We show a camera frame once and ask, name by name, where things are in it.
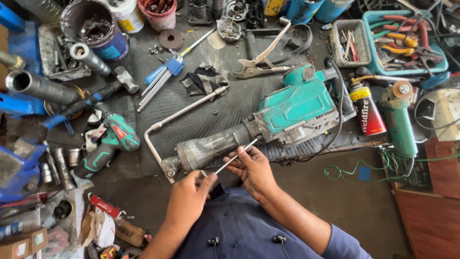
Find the concrete floor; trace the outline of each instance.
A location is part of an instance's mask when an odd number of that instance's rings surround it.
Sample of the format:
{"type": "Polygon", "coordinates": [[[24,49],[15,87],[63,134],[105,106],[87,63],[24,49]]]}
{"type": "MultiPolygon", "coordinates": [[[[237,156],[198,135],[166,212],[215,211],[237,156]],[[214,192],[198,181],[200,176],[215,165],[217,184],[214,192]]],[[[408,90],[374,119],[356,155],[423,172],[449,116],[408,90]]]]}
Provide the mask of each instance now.
{"type": "MultiPolygon", "coordinates": [[[[397,253],[407,257],[411,251],[391,186],[375,182],[385,177],[383,171],[371,171],[371,182],[331,180],[324,174],[328,165],[353,171],[358,158],[381,167],[377,149],[333,153],[309,163],[283,167],[271,164],[278,185],[318,217],[330,222],[359,240],[375,259],[390,259],[397,253]]],[[[331,176],[338,172],[331,170],[331,176]]],[[[355,175],[345,176],[357,181],[355,175]]],[[[235,186],[238,179],[229,172],[219,174],[219,182],[235,186]]],[[[171,185],[163,175],[131,178],[117,182],[98,182],[88,191],[101,195],[122,207],[130,222],[149,230],[161,226],[166,213],[171,185]]]]}

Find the red bucket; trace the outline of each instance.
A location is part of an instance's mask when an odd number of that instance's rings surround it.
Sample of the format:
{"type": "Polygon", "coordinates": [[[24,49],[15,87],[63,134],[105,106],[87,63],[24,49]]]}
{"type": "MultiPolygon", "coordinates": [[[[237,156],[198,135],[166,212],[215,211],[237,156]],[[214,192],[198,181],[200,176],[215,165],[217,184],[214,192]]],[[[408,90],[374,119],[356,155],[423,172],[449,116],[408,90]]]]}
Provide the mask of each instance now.
{"type": "Polygon", "coordinates": [[[138,0],[139,9],[147,17],[153,29],[160,32],[164,29],[174,29],[176,27],[176,7],[177,0],[172,0],[172,6],[164,13],[154,13],[147,10],[155,0],[138,0]]]}

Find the red box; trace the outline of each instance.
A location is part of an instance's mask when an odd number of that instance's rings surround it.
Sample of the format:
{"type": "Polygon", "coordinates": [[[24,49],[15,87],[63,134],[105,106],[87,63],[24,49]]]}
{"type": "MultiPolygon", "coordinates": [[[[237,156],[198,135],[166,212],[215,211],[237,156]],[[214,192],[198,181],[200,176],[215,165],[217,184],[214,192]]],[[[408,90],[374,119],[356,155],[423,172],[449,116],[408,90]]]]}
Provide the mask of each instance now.
{"type": "Polygon", "coordinates": [[[117,207],[111,203],[108,203],[104,201],[103,199],[99,198],[95,194],[91,196],[91,199],[89,200],[94,206],[98,207],[101,209],[103,212],[109,214],[112,218],[116,218],[122,213],[126,214],[126,212],[121,209],[120,207],[117,207]]]}

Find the left hand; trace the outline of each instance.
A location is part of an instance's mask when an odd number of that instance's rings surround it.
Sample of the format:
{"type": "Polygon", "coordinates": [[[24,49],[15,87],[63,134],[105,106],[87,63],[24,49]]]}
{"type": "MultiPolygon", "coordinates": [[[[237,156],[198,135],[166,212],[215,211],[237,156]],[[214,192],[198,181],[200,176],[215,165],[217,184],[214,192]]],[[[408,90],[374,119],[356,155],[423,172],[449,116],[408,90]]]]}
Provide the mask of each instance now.
{"type": "Polygon", "coordinates": [[[197,187],[195,182],[200,174],[199,170],[195,170],[172,186],[165,224],[185,228],[188,232],[198,220],[206,197],[217,180],[217,175],[211,173],[197,187]]]}

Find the blue shirt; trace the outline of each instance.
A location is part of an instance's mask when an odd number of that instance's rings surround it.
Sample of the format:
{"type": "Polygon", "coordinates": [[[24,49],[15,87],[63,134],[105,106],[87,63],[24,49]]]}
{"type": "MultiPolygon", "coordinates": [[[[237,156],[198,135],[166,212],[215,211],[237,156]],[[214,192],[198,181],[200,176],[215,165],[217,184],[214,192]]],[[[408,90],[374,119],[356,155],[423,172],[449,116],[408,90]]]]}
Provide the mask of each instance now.
{"type": "Polygon", "coordinates": [[[320,256],[289,230],[274,221],[244,188],[218,185],[210,193],[198,221],[190,229],[174,258],[182,259],[370,259],[358,240],[332,226],[329,244],[320,256]],[[283,247],[272,236],[286,237],[283,247]],[[219,238],[216,247],[207,241],[219,238]]]}

